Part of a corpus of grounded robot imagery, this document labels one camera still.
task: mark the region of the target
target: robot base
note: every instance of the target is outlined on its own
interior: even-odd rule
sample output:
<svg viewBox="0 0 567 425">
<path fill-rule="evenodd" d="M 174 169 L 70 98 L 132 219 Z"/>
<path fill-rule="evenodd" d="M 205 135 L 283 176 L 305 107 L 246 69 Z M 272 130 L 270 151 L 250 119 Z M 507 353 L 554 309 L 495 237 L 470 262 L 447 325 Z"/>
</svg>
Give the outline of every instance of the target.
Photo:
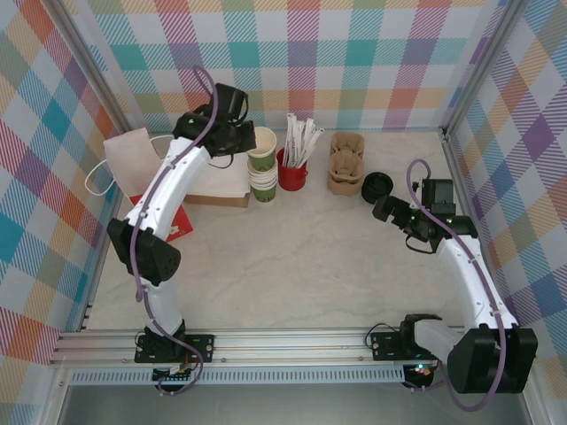
<svg viewBox="0 0 567 425">
<path fill-rule="evenodd" d="M 185 322 L 174 333 L 174 337 L 192 346 L 203 357 L 204 363 L 213 361 L 214 335 L 185 334 Z M 136 338 L 135 363 L 197 363 L 197 355 L 181 345 L 152 332 L 148 327 Z"/>
</svg>

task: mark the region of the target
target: red cup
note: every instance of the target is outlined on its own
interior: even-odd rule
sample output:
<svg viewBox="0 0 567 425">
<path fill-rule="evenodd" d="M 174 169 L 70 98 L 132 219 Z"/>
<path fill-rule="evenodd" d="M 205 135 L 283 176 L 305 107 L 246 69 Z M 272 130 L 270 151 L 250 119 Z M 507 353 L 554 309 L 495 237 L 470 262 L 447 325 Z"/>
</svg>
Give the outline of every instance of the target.
<svg viewBox="0 0 567 425">
<path fill-rule="evenodd" d="M 307 172 L 307 162 L 301 168 L 289 168 L 283 166 L 284 162 L 284 150 L 280 151 L 276 155 L 277 158 L 277 180 L 280 183 L 282 189 L 294 192 L 305 186 L 305 179 L 309 174 Z"/>
</svg>

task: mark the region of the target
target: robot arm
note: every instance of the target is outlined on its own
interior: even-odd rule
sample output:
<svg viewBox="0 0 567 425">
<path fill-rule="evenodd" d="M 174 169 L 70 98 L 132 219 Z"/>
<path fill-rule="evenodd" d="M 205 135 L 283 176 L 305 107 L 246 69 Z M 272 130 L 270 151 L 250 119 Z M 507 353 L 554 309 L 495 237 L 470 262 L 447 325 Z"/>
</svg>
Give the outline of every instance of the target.
<svg viewBox="0 0 567 425">
<path fill-rule="evenodd" d="M 151 354 L 146 356 L 152 363 L 177 360 L 183 355 L 181 345 L 172 342 L 182 341 L 185 330 L 183 317 L 175 306 L 172 283 L 181 253 L 165 242 L 175 213 L 212 157 L 234 155 L 256 146 L 253 123 L 245 121 L 246 112 L 240 116 L 243 104 L 247 105 L 247 95 L 217 83 L 214 97 L 218 100 L 216 110 L 211 98 L 209 105 L 187 112 L 177 121 L 174 140 L 150 187 L 125 220 L 112 219 L 107 228 L 119 259 L 130 274 L 136 275 L 132 260 L 136 262 L 141 284 L 136 299 L 144 300 L 150 315 L 144 333 L 152 340 Z M 135 231 L 132 258 L 130 245 Z"/>
<path fill-rule="evenodd" d="M 429 243 L 449 270 L 459 294 L 465 334 L 449 328 L 433 314 L 409 314 L 400 324 L 403 351 L 412 357 L 423 349 L 447 365 L 452 386 L 461 393 L 487 393 L 494 382 L 499 364 L 501 341 L 496 313 L 485 291 L 474 262 L 479 266 L 492 292 L 501 316 L 506 336 L 506 359 L 497 392 L 517 393 L 524 389 L 537 349 L 533 330 L 521 328 L 516 318 L 502 302 L 488 273 L 480 251 L 477 230 L 470 217 L 457 216 L 453 203 L 453 182 L 450 180 L 423 180 L 423 186 L 413 184 L 413 191 L 421 189 L 421 204 L 433 216 L 446 223 L 457 234 L 474 260 L 463 247 L 421 210 L 396 197 L 381 197 L 373 214 L 398 226 L 409 238 Z"/>
</svg>

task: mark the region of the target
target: paper cup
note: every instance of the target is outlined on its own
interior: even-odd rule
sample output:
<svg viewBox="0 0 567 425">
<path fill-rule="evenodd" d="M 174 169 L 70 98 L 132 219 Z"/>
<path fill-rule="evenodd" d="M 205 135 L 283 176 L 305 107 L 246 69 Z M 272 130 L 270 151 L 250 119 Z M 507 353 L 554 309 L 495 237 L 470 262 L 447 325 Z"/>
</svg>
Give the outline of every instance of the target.
<svg viewBox="0 0 567 425">
<path fill-rule="evenodd" d="M 248 158 L 257 171 L 269 171 L 276 164 L 276 134 L 267 127 L 255 127 L 256 149 L 249 150 Z"/>
<path fill-rule="evenodd" d="M 267 203 L 276 197 L 276 186 L 276 182 L 274 182 L 274 186 L 267 189 L 256 189 L 252 186 L 252 193 L 260 202 Z"/>
<path fill-rule="evenodd" d="M 272 180 L 268 180 L 264 182 L 250 181 L 250 185 L 256 189 L 267 189 L 267 188 L 271 188 L 276 182 L 277 182 L 277 176 L 274 177 Z"/>
<path fill-rule="evenodd" d="M 255 170 L 252 162 L 248 161 L 248 179 L 251 182 L 271 182 L 274 178 L 277 178 L 277 167 L 262 172 Z"/>
</svg>

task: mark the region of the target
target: plaid wall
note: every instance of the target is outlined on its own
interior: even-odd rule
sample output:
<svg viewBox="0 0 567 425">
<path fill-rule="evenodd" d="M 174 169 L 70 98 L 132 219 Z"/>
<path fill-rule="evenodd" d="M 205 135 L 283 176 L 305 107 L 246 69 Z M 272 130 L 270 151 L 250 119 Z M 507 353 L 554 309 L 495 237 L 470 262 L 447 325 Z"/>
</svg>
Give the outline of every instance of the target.
<svg viewBox="0 0 567 425">
<path fill-rule="evenodd" d="M 153 132 L 206 100 L 196 64 L 247 91 L 257 125 L 285 128 L 292 111 L 325 128 L 436 128 L 497 3 L 66 0 L 132 127 Z"/>
<path fill-rule="evenodd" d="M 567 419 L 567 3 L 534 0 L 454 150 L 496 281 L 536 330 L 548 407 Z"/>
<path fill-rule="evenodd" d="M 477 48 L 475 49 L 474 53 L 470 57 L 469 63 L 459 80 L 459 84 L 457 85 L 456 90 L 454 91 L 453 96 L 451 97 L 451 101 L 449 102 L 449 106 L 443 115 L 443 119 L 441 121 L 441 127 L 445 127 L 453 114 L 454 108 L 456 107 L 459 99 L 461 99 L 461 94 L 464 88 L 470 81 L 470 77 L 475 73 L 477 69 L 478 60 L 480 59 L 481 55 L 484 53 L 486 47 L 488 46 L 488 42 L 490 38 L 493 36 L 494 30 L 498 27 L 500 23 L 500 19 L 506 6 L 508 5 L 509 0 L 499 0 L 496 9 L 494 9 L 493 16 L 488 21 L 488 25 L 485 28 L 485 32 L 480 37 L 480 41 L 478 42 Z"/>
<path fill-rule="evenodd" d="M 97 262 L 115 190 L 83 181 L 117 133 L 39 0 L 0 9 L 0 423 L 26 424 Z"/>
</svg>

